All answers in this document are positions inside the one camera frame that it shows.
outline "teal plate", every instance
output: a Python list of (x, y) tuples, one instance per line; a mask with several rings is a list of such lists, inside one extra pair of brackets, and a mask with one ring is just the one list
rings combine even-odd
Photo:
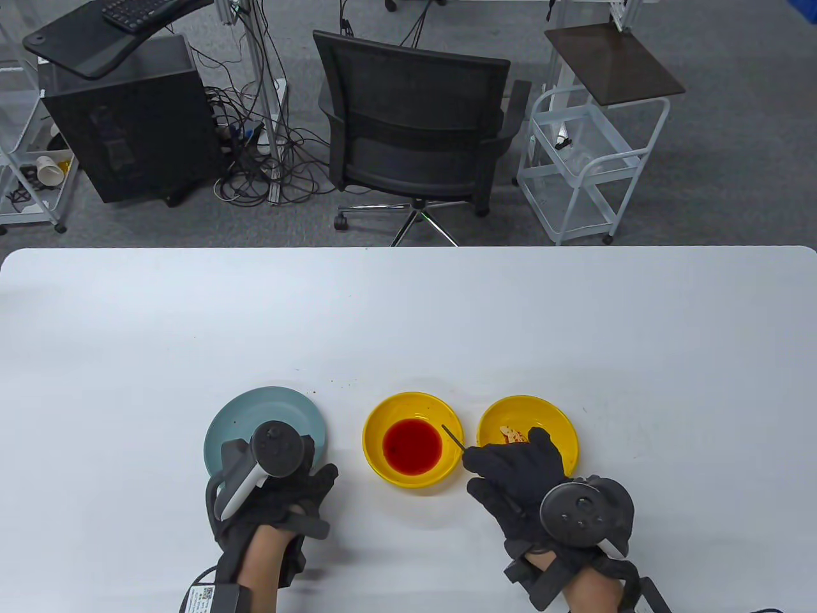
[(228, 402), (212, 420), (204, 437), (204, 465), (210, 476), (221, 470), (221, 443), (243, 438), (250, 441), (264, 422), (288, 423), (301, 436), (315, 441), (317, 465), (326, 449), (326, 422), (309, 398), (288, 387), (259, 387)]

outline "keyboard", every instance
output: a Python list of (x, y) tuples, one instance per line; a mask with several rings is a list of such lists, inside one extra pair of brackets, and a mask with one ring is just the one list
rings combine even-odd
[(111, 0), (102, 16), (130, 34), (137, 34), (157, 21), (166, 20), (189, 0)]

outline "hand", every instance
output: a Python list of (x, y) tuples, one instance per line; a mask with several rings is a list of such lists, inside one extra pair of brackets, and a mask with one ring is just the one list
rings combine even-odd
[(470, 447), (462, 465), (482, 477), (468, 481), (468, 493), (493, 515), (507, 539), (544, 545), (551, 538), (539, 521), (539, 507), (550, 490), (568, 479), (547, 432), (531, 428), (528, 441)]
[[(216, 541), (224, 551), (218, 563), (217, 581), (233, 583), (241, 569), (245, 554), (259, 526), (281, 526), (297, 505), (312, 517), (318, 515), (320, 504), (332, 489), (337, 479), (337, 467), (327, 464), (310, 475), (315, 458), (315, 443), (310, 436), (304, 436), (304, 462), (297, 471), (286, 479), (267, 479), (260, 488), (255, 488), (242, 504), (241, 508), (229, 519), (218, 521), (213, 516), (214, 492), (208, 491), (208, 516)], [(292, 535), (277, 530), (287, 536), (287, 544), (292, 542)], [(287, 546), (285, 558), (295, 554), (293, 547)]]

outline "computer tower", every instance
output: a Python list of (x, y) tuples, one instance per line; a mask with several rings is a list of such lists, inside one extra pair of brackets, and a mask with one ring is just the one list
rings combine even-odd
[(96, 81), (39, 67), (45, 104), (104, 202), (171, 198), (222, 174), (213, 113), (186, 39), (153, 38)]

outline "chair wheel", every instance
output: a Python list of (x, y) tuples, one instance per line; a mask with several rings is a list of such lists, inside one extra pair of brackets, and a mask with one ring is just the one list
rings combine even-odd
[(345, 232), (349, 230), (349, 220), (346, 219), (346, 215), (343, 213), (338, 213), (335, 216), (335, 230), (338, 232)]

